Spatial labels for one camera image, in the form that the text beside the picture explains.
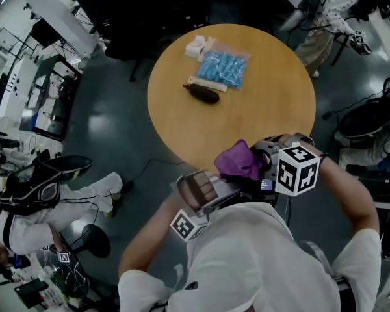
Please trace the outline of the purple cloth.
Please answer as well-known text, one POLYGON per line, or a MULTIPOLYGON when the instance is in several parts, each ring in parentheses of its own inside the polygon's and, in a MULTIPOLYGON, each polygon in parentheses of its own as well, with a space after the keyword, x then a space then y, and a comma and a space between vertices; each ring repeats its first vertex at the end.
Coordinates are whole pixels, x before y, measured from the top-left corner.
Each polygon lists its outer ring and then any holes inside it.
POLYGON ((260 179, 260 169, 266 164, 267 160, 256 156, 243 139, 214 160, 214 165, 222 176, 250 178, 255 181, 260 179))

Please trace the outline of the long beige paper sleeve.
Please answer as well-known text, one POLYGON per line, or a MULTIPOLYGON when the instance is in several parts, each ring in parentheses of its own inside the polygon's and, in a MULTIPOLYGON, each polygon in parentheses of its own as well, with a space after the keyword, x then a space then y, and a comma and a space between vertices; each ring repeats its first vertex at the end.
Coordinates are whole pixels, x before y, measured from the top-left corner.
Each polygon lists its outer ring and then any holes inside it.
POLYGON ((204 86, 206 88, 210 88, 213 90, 218 90, 221 92, 227 92, 228 86, 222 83, 214 82, 214 81, 208 81, 206 79, 201 79, 197 77, 190 76, 188 79, 188 84, 197 84, 200 86, 204 86))

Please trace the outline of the clear bag of blue items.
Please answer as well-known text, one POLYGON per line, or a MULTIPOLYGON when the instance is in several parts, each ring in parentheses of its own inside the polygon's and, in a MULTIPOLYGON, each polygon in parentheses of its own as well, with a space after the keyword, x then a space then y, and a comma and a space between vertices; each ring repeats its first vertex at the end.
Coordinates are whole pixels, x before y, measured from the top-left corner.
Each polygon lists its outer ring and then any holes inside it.
POLYGON ((200 79, 241 89, 250 53, 237 51, 226 44, 215 42, 204 54, 196 76, 200 79))

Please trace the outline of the short beige paper sleeve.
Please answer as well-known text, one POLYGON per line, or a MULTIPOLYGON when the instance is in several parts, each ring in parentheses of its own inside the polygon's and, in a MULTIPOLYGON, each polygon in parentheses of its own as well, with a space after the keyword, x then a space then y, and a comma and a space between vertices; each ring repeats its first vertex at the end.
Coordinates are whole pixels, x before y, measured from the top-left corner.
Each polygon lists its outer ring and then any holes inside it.
POLYGON ((213 48, 215 42, 216 42, 216 39, 215 39, 215 38, 212 38, 212 37, 210 37, 210 36, 208 37, 208 39, 207 39, 207 41, 206 41, 206 43, 205 43, 203 49, 201 50, 201 52, 200 52, 200 54, 199 54, 199 56, 198 56, 198 58, 197 58, 197 61, 198 61, 198 62, 203 62, 204 57, 205 57, 205 54, 206 54, 207 52, 209 52, 209 51, 213 48))

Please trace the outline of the black workbench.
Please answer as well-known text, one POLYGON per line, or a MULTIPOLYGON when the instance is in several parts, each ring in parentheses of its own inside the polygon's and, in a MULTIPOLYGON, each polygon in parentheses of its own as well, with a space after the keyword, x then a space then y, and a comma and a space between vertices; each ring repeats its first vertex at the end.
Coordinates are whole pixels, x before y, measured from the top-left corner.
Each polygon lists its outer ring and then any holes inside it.
POLYGON ((29 86, 19 129, 62 142, 81 77, 62 55, 41 61, 29 86))

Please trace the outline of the black pouch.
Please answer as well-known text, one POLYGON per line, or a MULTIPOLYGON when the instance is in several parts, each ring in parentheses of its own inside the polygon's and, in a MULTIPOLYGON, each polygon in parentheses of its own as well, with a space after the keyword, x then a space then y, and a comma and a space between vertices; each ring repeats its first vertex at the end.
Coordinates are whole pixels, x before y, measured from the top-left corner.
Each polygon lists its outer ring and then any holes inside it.
POLYGON ((204 86, 192 83, 184 84, 183 87, 188 90, 189 94, 207 104, 214 105, 220 101, 220 96, 204 86))

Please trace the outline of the person's left forearm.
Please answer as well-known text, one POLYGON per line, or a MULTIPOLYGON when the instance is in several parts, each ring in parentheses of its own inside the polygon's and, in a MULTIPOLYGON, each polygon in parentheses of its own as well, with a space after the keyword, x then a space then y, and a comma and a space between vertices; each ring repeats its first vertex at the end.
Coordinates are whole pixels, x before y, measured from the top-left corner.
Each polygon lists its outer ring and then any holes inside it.
POLYGON ((164 200, 122 253, 118 278, 130 270, 147 272, 164 242, 171 237, 170 224, 180 210, 174 199, 164 200))

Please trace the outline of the black calculator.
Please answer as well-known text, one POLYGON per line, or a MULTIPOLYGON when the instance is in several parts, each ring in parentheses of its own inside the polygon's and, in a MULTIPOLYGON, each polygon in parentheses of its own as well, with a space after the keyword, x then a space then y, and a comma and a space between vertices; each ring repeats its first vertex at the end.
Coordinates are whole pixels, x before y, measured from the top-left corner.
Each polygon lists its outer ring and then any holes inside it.
POLYGON ((181 176, 176 182, 176 187, 187 207, 195 213, 218 198, 218 194, 205 171, 181 176))

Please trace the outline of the black desk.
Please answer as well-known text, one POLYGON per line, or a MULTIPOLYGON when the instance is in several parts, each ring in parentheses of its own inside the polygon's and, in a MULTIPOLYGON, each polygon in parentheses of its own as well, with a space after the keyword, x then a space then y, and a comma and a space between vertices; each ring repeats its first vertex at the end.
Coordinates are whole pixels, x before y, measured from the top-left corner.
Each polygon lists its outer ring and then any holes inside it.
POLYGON ((146 26, 164 33, 185 33, 209 24, 208 0, 74 0, 101 37, 146 26))

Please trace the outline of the dark screen monitor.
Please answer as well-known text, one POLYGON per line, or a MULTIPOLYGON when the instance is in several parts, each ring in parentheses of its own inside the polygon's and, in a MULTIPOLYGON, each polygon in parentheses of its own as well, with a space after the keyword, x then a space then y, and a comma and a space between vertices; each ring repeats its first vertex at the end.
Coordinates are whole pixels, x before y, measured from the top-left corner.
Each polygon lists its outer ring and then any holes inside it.
POLYGON ((376 208, 390 210, 390 177, 357 177, 371 193, 376 208))

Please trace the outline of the black tablet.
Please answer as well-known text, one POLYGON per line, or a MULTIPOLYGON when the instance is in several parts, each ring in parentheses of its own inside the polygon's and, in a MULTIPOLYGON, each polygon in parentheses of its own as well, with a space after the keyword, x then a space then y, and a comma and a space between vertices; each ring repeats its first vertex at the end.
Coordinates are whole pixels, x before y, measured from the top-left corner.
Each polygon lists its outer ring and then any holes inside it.
POLYGON ((49 285, 40 279, 34 279, 28 283, 16 287, 14 291, 22 299, 26 300, 37 296, 39 292, 49 288, 49 285))

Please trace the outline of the white tissue pack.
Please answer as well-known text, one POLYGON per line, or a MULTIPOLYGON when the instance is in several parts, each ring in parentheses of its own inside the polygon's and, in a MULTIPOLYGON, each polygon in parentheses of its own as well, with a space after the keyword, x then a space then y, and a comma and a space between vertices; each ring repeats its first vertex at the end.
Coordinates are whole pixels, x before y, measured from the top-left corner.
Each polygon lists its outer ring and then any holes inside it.
POLYGON ((188 57, 198 59, 206 45, 206 40, 203 36, 196 35, 195 39, 187 44, 185 54, 188 57))

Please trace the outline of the person's white shirt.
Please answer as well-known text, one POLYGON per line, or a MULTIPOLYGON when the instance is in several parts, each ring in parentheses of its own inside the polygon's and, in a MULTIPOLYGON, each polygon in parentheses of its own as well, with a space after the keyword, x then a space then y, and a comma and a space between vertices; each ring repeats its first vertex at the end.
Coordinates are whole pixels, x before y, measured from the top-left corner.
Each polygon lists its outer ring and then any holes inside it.
POLYGON ((140 270, 123 274, 121 312, 341 312, 337 276, 348 280, 356 312, 372 312, 380 284, 375 230, 358 231, 334 262, 323 263, 297 245, 265 203, 213 213, 187 253, 187 282, 178 291, 140 270))

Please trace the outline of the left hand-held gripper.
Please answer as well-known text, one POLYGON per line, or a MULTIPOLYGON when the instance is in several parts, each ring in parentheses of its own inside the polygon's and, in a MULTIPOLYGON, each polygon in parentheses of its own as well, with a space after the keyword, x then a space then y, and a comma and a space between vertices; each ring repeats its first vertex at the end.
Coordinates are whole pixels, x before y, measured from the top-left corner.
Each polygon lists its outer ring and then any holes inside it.
POLYGON ((170 228, 184 242, 188 242, 199 237, 211 224, 211 214, 215 212, 222 204, 226 203, 240 192, 239 189, 232 190, 229 193, 218 196, 214 200, 206 203, 192 216, 184 209, 180 209, 170 223, 170 228))

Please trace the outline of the person's right forearm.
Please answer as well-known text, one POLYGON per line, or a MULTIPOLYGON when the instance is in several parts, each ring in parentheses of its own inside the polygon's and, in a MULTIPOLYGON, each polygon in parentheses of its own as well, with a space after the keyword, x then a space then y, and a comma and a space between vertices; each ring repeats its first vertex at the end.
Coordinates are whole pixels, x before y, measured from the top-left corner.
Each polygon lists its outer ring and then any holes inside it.
POLYGON ((355 176, 323 153, 320 157, 319 177, 339 202, 355 234, 363 230, 371 230, 380 237, 380 223, 374 200, 367 188, 355 176))

